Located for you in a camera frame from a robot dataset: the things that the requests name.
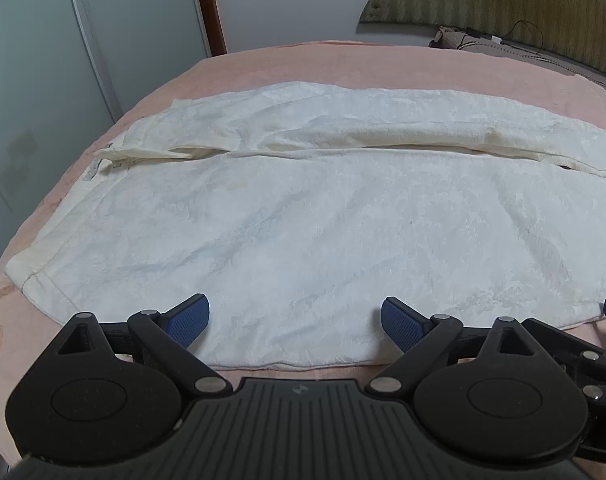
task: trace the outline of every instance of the black cable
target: black cable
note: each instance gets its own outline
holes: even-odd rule
[[[530,22],[529,20],[518,20],[518,22],[514,23],[514,25],[512,26],[512,28],[510,28],[510,31],[503,35],[503,37],[501,38],[503,41],[505,41],[506,39],[509,38],[509,36],[512,34],[512,32],[514,32],[514,29],[516,28],[516,26],[519,23],[527,23],[528,25],[531,25],[532,27],[534,27],[538,33],[541,35],[541,45],[538,47],[538,50],[535,52],[536,54],[540,54],[541,50],[543,49],[543,45],[545,44],[545,36],[543,35],[543,31],[538,27],[537,24]],[[509,46],[512,46],[513,48],[519,48],[518,46],[515,45],[510,45],[509,43],[507,43]]]
[[[465,38],[467,37],[467,34],[463,34],[463,37],[461,38],[461,42],[458,44],[458,47],[456,48],[456,50],[460,50],[463,46],[463,42],[465,41]]]

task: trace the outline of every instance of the logo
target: logo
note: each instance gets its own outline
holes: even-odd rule
[[[294,386],[294,388],[292,388],[292,391],[295,394],[303,395],[309,391],[309,388],[307,386],[303,386],[302,384],[299,384],[298,386]]]

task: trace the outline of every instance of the pink bedsheet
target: pink bedsheet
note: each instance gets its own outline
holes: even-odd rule
[[[4,423],[11,390],[60,328],[38,311],[4,275],[4,265],[28,247],[71,185],[92,160],[95,150],[139,118],[167,108],[173,99],[195,99],[226,91],[302,80],[347,88],[454,89],[503,96],[546,108],[606,129],[606,91],[580,76],[565,76],[516,60],[455,50],[414,46],[380,46],[323,42],[265,48],[204,60],[165,84],[130,110],[71,166],[36,211],[19,228],[0,260],[0,453],[10,464],[19,455]],[[606,320],[572,330],[606,348]],[[326,368],[278,372],[281,377],[356,377],[366,380],[379,367]],[[233,382],[241,375],[226,372]],[[606,468],[594,470],[606,479]]]

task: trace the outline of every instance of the sliding wardrobe door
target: sliding wardrobe door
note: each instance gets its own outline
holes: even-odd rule
[[[197,0],[77,0],[123,112],[209,55]]]
[[[0,0],[0,253],[112,124],[72,0]]]

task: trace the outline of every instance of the white towel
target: white towel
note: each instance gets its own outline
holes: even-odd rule
[[[8,275],[60,323],[202,292],[215,367],[390,362],[386,296],[558,327],[606,297],[606,132],[507,99],[283,84],[175,102],[102,156],[151,159],[84,183]]]

